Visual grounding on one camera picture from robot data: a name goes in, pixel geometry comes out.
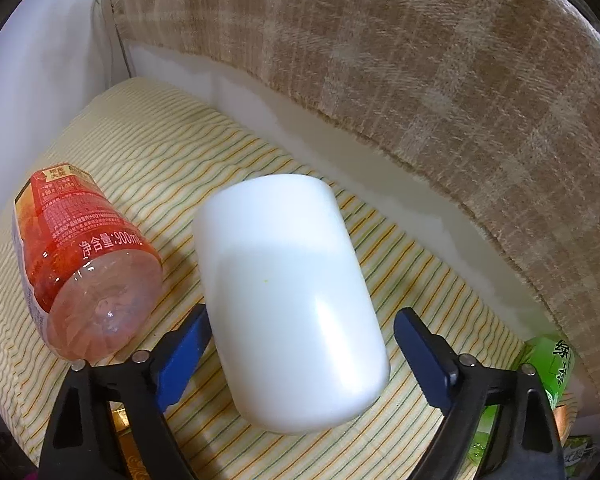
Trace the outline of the green label plastic bottle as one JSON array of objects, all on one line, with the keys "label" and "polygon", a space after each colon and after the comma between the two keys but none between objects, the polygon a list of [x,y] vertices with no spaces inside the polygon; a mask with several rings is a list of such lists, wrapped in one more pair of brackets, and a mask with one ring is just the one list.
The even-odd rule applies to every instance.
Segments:
[{"label": "green label plastic bottle", "polygon": [[[539,336],[528,340],[514,362],[515,368],[522,364],[530,364],[538,372],[554,414],[561,444],[566,442],[570,428],[568,408],[562,396],[567,390],[574,362],[576,360],[570,344],[558,336]],[[467,455],[468,460],[475,466],[480,465],[486,452],[496,414],[496,405],[488,406],[482,412]]]}]

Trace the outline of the brown plaid cloth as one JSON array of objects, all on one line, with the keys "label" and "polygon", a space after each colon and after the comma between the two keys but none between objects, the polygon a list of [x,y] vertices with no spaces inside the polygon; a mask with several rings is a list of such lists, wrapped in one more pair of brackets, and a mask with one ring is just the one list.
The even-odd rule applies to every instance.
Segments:
[{"label": "brown plaid cloth", "polygon": [[244,70],[492,240],[600,404],[600,35],[566,0],[111,0],[126,40]]}]

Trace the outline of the white plastic cup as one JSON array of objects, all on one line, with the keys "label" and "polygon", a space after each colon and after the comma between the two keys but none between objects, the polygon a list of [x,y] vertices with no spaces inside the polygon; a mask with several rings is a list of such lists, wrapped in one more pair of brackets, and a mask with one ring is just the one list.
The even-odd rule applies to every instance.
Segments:
[{"label": "white plastic cup", "polygon": [[200,282],[239,414],[276,434],[360,416],[390,365],[332,189],[301,174],[224,188],[193,220]]}]

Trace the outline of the red label plastic bottle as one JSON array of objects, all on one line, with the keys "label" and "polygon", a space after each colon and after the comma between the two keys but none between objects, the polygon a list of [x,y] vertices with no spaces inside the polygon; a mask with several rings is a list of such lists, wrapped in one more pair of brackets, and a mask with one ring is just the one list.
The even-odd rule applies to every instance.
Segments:
[{"label": "red label plastic bottle", "polygon": [[35,171],[15,197],[12,244],[32,321],[67,361],[113,356],[162,292],[158,252],[87,172],[66,162]]}]

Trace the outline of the striped yellow mattress cover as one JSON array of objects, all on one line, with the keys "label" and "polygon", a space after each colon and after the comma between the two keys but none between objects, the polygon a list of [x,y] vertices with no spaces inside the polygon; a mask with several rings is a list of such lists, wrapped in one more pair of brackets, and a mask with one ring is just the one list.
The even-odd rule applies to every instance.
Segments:
[{"label": "striped yellow mattress cover", "polygon": [[94,99],[0,215],[40,479],[561,479],[548,376],[446,263],[189,94]]}]

